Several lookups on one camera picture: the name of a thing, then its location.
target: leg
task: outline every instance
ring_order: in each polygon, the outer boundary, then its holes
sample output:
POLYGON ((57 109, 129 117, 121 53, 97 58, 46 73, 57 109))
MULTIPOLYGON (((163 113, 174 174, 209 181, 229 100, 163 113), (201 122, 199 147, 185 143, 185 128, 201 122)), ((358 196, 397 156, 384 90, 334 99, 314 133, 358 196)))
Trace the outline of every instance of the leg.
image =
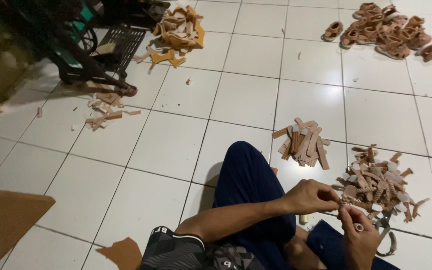
MULTIPOLYGON (((256 203, 284 195, 276 175, 264 156, 247 142, 236 142, 227 150, 213 207, 256 203)), ((285 215, 263 220, 225 239, 249 249, 267 269, 291 269, 284 245, 296 232, 296 217, 285 215)))
MULTIPOLYGON (((343 235, 324 220, 319 221, 311 230, 306 244, 328 269, 347 269, 343 235)), ((371 270, 399 270, 399 268, 375 257, 372 260, 371 270)))

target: small cylinder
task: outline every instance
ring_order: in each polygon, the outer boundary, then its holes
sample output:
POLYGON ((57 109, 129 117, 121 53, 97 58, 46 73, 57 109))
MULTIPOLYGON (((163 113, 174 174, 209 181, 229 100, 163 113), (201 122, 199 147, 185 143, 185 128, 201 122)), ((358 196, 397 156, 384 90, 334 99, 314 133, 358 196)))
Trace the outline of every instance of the small cylinder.
POLYGON ((363 225, 361 223, 354 223, 353 225, 354 225, 354 229, 357 232, 362 232, 364 230, 364 227, 363 227, 363 225))

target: sandal sole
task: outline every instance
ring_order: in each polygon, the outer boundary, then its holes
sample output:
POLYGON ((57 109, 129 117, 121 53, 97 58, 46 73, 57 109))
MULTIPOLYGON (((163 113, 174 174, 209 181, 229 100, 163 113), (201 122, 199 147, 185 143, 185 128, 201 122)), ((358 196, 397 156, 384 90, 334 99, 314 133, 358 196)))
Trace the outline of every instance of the sandal sole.
POLYGON ((380 49, 378 46, 376 46, 376 50, 382 54, 384 54, 385 56, 389 57, 389 58, 393 58, 394 60, 403 60, 404 58, 396 58, 394 56, 392 56, 391 54, 387 53, 386 51, 383 51, 382 49, 380 49))

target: cardboard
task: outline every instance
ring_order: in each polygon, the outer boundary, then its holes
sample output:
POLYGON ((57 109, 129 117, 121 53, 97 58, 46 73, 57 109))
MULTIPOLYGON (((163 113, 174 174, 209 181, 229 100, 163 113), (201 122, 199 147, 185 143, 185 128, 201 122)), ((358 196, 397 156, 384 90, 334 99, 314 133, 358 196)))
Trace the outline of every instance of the cardboard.
POLYGON ((54 203, 49 196, 0 190, 0 260, 54 203))
POLYGON ((138 243, 129 237, 114 242, 111 247, 99 248, 96 251, 114 262, 119 270, 135 270, 143 259, 138 243))

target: floor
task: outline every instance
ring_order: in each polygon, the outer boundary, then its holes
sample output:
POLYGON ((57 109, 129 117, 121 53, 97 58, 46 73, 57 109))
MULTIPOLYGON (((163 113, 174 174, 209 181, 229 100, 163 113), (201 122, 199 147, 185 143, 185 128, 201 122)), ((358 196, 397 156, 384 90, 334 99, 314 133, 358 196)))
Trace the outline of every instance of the floor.
MULTIPOLYGON (((426 18, 432 35, 432 1, 392 1, 404 14, 426 18)), ((129 236, 144 250, 154 227, 176 229, 209 208, 225 151, 238 140, 253 144, 279 169, 285 191, 303 178, 335 184, 354 160, 353 145, 377 143, 381 160, 403 152, 400 168, 414 171, 407 191, 415 201, 431 200, 414 222, 393 216, 398 249, 384 259, 401 269, 432 268, 432 61, 423 63, 413 53, 398 61, 374 46, 343 50, 339 39, 323 42, 330 23, 339 20, 346 28, 354 21, 361 1, 178 3, 204 16, 205 47, 190 52, 177 69, 161 63, 148 75, 148 59, 129 65, 127 81, 139 91, 123 102, 141 108, 140 115, 96 132, 84 128, 90 94, 60 83, 47 61, 4 105, 0 189, 46 194, 56 204, 0 269, 117 269, 95 249, 129 236), (35 117, 37 107, 43 108, 41 118, 35 117), (285 139, 272 140, 271 133, 295 117, 322 127, 321 136, 331 140, 331 169, 280 158, 285 139)), ((376 3, 384 7, 389 0, 376 3)), ((96 34, 101 38, 105 30, 96 34)), ((143 55, 152 39, 148 34, 136 54, 143 55)), ((312 214, 303 227, 320 219, 341 231, 331 214, 312 214)))

